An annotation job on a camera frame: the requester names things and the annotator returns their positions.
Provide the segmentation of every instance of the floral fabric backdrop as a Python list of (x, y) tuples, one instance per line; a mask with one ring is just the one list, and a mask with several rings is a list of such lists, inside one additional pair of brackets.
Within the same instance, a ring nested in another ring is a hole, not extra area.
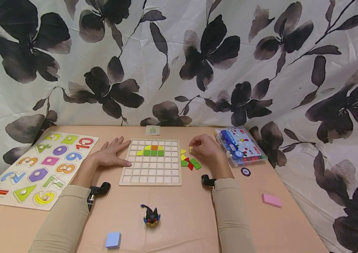
[(246, 125), (358, 252), (358, 0), (0, 0), (0, 174), (56, 124)]

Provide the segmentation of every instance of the person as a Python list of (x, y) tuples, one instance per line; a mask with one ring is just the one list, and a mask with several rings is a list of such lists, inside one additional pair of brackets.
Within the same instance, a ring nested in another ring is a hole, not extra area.
[[(74, 252), (88, 217), (87, 197), (94, 172), (99, 166), (130, 166), (116, 153), (129, 146), (130, 141), (115, 138), (101, 150), (83, 160), (77, 175), (60, 194), (57, 203), (40, 227), (29, 253)], [(227, 157), (210, 136), (194, 137), (190, 143), (193, 152), (217, 180), (213, 190), (217, 228), (222, 253), (256, 253), (248, 224), (246, 206), (240, 186), (235, 181)]]

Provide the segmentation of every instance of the left hand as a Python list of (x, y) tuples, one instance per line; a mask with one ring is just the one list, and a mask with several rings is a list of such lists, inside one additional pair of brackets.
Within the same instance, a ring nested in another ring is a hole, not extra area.
[(131, 141), (126, 141), (125, 143), (123, 143), (123, 140), (124, 138), (123, 136), (121, 136), (118, 139), (115, 138), (110, 144), (109, 142), (106, 142), (102, 146), (101, 150), (89, 155), (88, 158), (93, 159), (98, 166), (131, 166), (131, 162), (120, 159), (116, 156), (117, 152), (125, 149), (131, 143)]

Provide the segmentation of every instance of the green square piece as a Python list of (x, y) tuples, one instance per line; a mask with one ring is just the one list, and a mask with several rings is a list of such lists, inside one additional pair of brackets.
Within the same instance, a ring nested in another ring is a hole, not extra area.
[(196, 159), (194, 159), (194, 158), (190, 159), (190, 162), (192, 163), (192, 165), (196, 165), (196, 163), (197, 163)]
[(196, 170), (200, 169), (202, 166), (200, 165), (200, 163), (196, 162), (193, 163), (194, 167), (196, 168)]

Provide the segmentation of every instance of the pink block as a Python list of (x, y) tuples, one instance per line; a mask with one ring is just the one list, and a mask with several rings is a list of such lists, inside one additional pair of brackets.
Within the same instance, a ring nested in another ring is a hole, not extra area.
[(262, 194), (262, 202), (271, 205), (273, 207), (278, 207), (278, 208), (282, 207), (280, 198), (271, 196), (269, 194), (265, 194), (265, 193)]

